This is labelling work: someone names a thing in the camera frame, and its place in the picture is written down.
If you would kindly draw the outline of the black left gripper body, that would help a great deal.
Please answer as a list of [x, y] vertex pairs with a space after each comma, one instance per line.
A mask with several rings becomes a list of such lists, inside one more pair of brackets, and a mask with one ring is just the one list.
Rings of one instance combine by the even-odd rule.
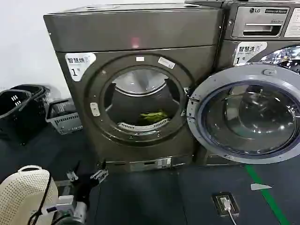
[[77, 202], [90, 203], [90, 192], [97, 185], [97, 180], [90, 177], [91, 175], [80, 175], [77, 180], [72, 182]]

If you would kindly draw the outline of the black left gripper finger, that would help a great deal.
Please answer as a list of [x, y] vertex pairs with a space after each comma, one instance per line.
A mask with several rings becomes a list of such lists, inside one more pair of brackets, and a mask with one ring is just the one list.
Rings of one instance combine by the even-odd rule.
[[100, 163], [100, 169], [90, 176], [90, 181], [93, 186], [99, 185], [108, 176], [108, 169], [106, 168], [106, 160]]
[[79, 164], [77, 164], [75, 167], [73, 167], [72, 169], [70, 169], [67, 172], [67, 177], [70, 181], [78, 180], [78, 176], [76, 175], [76, 172], [77, 172], [78, 168], [79, 168]]

